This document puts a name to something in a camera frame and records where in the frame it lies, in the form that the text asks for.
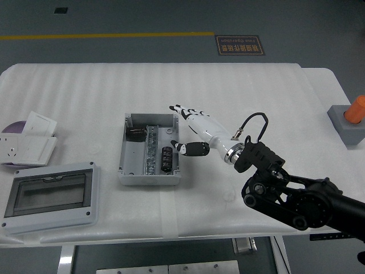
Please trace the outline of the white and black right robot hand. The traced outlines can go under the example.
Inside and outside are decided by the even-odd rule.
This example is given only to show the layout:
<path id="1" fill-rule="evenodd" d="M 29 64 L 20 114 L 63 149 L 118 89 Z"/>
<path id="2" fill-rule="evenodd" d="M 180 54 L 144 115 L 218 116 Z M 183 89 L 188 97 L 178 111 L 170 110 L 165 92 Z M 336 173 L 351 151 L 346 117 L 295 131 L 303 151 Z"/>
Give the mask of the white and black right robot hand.
<path id="1" fill-rule="evenodd" d="M 185 144 L 172 141 L 172 146 L 180 154 L 206 156 L 211 149 L 216 149 L 225 163 L 236 163 L 244 149 L 244 144 L 229 133 L 222 124 L 203 111 L 185 108 L 178 104 L 169 108 L 181 115 L 189 128 L 201 138 L 201 142 Z"/>

